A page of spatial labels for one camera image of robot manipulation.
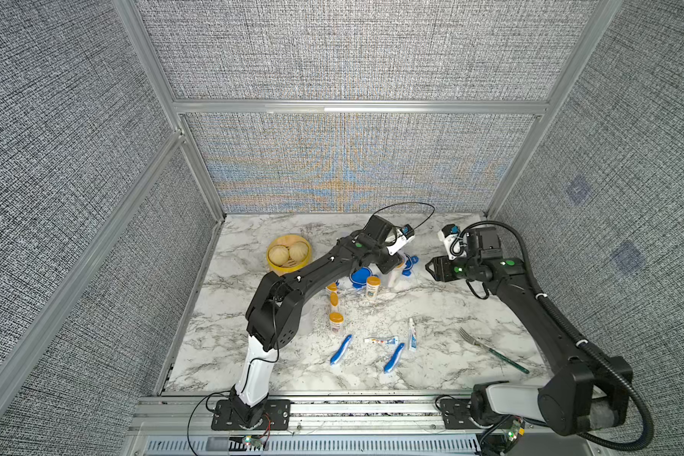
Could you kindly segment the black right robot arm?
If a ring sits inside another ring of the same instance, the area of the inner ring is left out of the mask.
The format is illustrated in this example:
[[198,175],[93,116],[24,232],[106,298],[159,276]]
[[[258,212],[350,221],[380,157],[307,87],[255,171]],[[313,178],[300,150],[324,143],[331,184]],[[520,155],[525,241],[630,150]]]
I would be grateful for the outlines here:
[[439,232],[446,254],[426,269],[440,282],[481,283],[486,296],[507,305],[532,336],[552,376],[543,386],[490,382],[474,387],[469,413],[494,429],[507,416],[578,435],[610,450],[639,451],[655,437],[655,423],[621,356],[606,355],[557,308],[539,285],[519,232],[503,222],[455,224]]

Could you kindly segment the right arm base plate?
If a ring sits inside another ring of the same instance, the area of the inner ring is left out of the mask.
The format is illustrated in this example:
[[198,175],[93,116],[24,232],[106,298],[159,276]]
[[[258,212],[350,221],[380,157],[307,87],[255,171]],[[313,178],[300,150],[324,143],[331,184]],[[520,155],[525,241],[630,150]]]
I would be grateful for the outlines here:
[[491,429],[503,419],[503,416],[498,416],[490,424],[480,424],[471,416],[469,399],[464,397],[442,394],[435,397],[433,405],[440,412],[447,431],[484,431]]

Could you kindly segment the toothpaste tube vertical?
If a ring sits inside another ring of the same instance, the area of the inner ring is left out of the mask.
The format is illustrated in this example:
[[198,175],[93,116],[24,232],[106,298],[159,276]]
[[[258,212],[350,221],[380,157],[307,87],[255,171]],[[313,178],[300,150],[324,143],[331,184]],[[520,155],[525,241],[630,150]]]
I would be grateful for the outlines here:
[[417,351],[417,331],[414,319],[411,317],[408,320],[408,350],[412,352]]

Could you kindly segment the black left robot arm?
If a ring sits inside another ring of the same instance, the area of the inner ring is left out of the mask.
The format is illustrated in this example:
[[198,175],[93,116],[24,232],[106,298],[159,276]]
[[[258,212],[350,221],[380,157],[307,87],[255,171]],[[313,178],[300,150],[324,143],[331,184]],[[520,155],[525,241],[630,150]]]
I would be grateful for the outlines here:
[[270,379],[280,350],[298,334],[306,302],[343,277],[371,264],[387,274],[399,264],[399,252],[415,237],[415,229],[396,226],[372,215],[365,226],[337,240],[332,249],[300,270],[265,275],[246,311],[248,345],[241,377],[230,389],[229,402],[243,427],[262,418]]

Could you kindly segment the toothpaste tube horizontal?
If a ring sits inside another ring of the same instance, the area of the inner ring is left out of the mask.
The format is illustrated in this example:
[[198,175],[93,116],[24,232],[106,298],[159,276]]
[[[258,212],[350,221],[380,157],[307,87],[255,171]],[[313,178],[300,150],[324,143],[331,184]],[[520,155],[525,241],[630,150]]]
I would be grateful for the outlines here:
[[381,346],[397,346],[399,344],[399,338],[397,336],[388,338],[368,337],[364,339],[364,342]]

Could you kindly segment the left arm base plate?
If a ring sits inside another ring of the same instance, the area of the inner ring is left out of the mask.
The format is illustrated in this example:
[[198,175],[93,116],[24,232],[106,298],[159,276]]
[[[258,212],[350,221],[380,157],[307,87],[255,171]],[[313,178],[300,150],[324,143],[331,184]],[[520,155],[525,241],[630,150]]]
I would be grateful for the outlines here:
[[216,402],[212,431],[286,431],[291,417],[290,400],[267,399],[253,408],[243,402],[222,399]]

